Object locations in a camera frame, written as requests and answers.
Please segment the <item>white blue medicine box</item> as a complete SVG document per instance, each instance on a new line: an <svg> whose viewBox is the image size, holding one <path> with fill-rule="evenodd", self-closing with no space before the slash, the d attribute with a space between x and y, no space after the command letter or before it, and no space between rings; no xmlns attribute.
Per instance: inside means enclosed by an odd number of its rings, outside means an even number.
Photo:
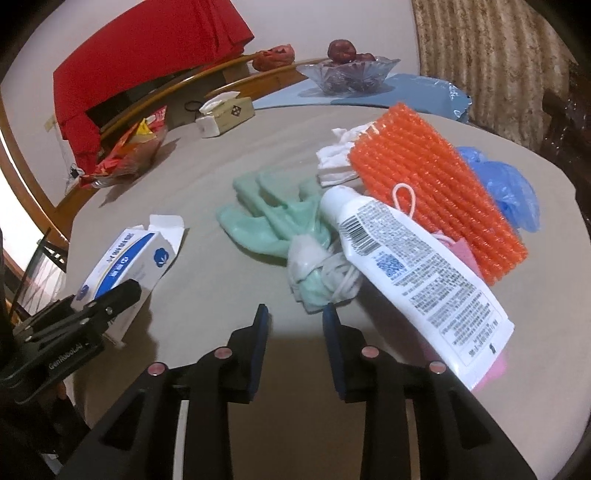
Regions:
<svg viewBox="0 0 591 480"><path fill-rule="evenodd" d="M183 217L149 216L147 226L127 228L106 250L76 292L73 307L81 309L126 280L136 281L141 294L109 322L105 336L121 345L123 337L151 291L176 259L185 231Z"/></svg>

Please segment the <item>pink pouch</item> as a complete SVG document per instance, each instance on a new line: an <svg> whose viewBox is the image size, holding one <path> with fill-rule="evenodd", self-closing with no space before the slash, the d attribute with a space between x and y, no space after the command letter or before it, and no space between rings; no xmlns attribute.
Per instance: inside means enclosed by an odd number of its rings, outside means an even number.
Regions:
<svg viewBox="0 0 591 480"><path fill-rule="evenodd" d="M408 197L410 198L410 207L406 212L410 219L414 218L417 205L417 197L413 187L407 183L398 183L392 190L392 197L394 202L394 208L404 212L399 201L399 192L407 191ZM459 258L465 265L467 265L481 280L483 275L480 267L477 264L476 258L474 257L470 246L468 245L465 238L454 240L451 237L445 235L441 230L437 230L432 233L432 236L436 238L442 245L444 245L449 251L451 251L457 258ZM493 380L500 378L506 371L507 362L505 359L504 352L501 351L495 358L495 362L490 367L483 379L474 387L475 391L482 390L484 386Z"/></svg>

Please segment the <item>white squeeze tube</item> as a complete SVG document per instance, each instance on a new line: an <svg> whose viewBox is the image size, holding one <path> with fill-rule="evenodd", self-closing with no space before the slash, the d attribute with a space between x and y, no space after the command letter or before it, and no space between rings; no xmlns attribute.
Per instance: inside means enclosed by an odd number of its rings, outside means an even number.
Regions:
<svg viewBox="0 0 591 480"><path fill-rule="evenodd" d="M515 326L486 283L407 214L348 186L322 195L342 251L474 389Z"/></svg>

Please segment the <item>television under red cloth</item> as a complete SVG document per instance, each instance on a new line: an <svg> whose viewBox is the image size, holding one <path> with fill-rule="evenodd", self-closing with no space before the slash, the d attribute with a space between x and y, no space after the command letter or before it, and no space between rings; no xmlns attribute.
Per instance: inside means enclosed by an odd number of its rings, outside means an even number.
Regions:
<svg viewBox="0 0 591 480"><path fill-rule="evenodd" d="M87 115L99 128L101 128L132 104L140 101L151 92L177 78L178 75L167 75L139 84L90 108L87 111Z"/></svg>

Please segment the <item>tissue box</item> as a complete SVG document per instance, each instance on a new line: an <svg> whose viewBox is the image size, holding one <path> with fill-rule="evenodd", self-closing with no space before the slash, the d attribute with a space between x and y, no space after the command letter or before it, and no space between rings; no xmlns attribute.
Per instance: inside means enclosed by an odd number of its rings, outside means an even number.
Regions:
<svg viewBox="0 0 591 480"><path fill-rule="evenodd" d="M201 138L223 135L256 115L252 98L240 97L238 91L216 95L202 105L194 123Z"/></svg>

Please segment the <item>blue plastic bag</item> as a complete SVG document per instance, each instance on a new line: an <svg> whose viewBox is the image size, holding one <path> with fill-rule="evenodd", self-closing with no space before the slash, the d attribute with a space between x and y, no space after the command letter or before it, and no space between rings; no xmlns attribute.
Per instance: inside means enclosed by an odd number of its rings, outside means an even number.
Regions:
<svg viewBox="0 0 591 480"><path fill-rule="evenodd" d="M460 146L457 150L514 229L523 229L530 233L540 229L537 195L517 168L491 160L474 147Z"/></svg>

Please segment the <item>crumpled white tissue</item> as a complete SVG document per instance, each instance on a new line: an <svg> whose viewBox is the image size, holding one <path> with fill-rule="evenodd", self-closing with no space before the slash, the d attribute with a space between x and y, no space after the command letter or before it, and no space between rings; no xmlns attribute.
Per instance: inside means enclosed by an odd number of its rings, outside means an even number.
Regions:
<svg viewBox="0 0 591 480"><path fill-rule="evenodd" d="M374 122L353 127L352 129L335 128L332 134L337 137L334 144L322 147L315 155L318 158L318 182L322 187L345 184L359 177L349 161L349 152L367 131L377 132Z"/></svg>

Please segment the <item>wooden TV cabinet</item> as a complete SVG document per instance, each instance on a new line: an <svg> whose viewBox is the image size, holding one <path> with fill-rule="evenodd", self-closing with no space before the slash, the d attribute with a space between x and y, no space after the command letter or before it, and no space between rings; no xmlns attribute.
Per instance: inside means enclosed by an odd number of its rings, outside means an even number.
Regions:
<svg viewBox="0 0 591 480"><path fill-rule="evenodd" d="M5 112L1 113L1 133L7 144L1 147L1 171L41 233L51 243L64 247L69 243L76 214L98 189L129 183L154 163L166 133L173 128L175 103L193 104L195 108L190 113L197 117L202 104L224 92L238 91L240 97L255 101L304 81L304 75L297 72L298 65L321 61L318 58L294 61L290 66L252 73L255 55L182 71L177 79L132 104L101 128L83 118L83 143L91 149L91 165L88 172L82 172L74 180L57 205L50 202L28 167Z"/></svg>

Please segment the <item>red cloth cover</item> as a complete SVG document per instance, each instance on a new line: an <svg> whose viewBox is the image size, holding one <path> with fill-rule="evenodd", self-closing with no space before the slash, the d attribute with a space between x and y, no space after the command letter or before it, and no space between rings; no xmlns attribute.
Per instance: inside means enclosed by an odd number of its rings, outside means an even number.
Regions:
<svg viewBox="0 0 591 480"><path fill-rule="evenodd" d="M53 73L55 118L76 165L92 173L101 149L89 110L145 82L242 55L253 38L229 1L143 1L102 27Z"/></svg>

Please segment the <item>red ornament on cabinet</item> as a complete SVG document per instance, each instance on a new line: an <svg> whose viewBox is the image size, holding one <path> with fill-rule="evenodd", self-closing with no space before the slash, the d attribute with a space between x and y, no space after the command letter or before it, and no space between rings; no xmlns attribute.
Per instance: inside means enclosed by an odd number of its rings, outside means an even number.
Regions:
<svg viewBox="0 0 591 480"><path fill-rule="evenodd" d="M252 58L252 68L257 72L267 72L294 63L296 53L290 44L279 45L267 50L260 50Z"/></svg>

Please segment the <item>blue tablecloth side table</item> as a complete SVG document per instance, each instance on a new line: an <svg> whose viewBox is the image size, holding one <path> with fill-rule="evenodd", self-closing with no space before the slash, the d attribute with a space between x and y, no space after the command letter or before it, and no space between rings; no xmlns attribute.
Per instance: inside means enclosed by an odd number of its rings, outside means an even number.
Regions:
<svg viewBox="0 0 591 480"><path fill-rule="evenodd" d="M311 80L287 86L253 101L256 110L276 107L342 105L390 108L402 102L421 113L467 123L471 97L454 84L406 73L389 76L374 93L328 95Z"/></svg>

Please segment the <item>glass fruit bowl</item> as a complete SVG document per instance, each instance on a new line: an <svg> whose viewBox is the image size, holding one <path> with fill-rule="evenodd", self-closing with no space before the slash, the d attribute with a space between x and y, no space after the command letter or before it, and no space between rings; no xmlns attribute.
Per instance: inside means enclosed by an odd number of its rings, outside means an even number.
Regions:
<svg viewBox="0 0 591 480"><path fill-rule="evenodd" d="M375 93L401 60L377 56L374 60L355 60L335 64L322 60L297 66L297 72L315 83L325 95Z"/></svg>

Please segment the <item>red apples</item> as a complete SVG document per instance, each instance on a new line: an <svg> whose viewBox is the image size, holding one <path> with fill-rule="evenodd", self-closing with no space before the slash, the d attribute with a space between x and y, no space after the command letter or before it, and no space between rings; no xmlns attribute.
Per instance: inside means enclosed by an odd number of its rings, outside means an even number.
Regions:
<svg viewBox="0 0 591 480"><path fill-rule="evenodd" d="M355 45L346 39L335 39L329 43L328 58L335 64L348 64L353 61L375 61L376 57L370 53L359 53Z"/></svg>

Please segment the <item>beige patterned curtain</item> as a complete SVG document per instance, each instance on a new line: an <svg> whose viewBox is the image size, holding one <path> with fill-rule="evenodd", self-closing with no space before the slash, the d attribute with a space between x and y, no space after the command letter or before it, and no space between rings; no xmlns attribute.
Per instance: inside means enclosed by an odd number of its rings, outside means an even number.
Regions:
<svg viewBox="0 0 591 480"><path fill-rule="evenodd" d="M525 1L414 0L424 76L447 80L472 99L471 123L532 151L550 124L551 90L566 95L574 57Z"/></svg>

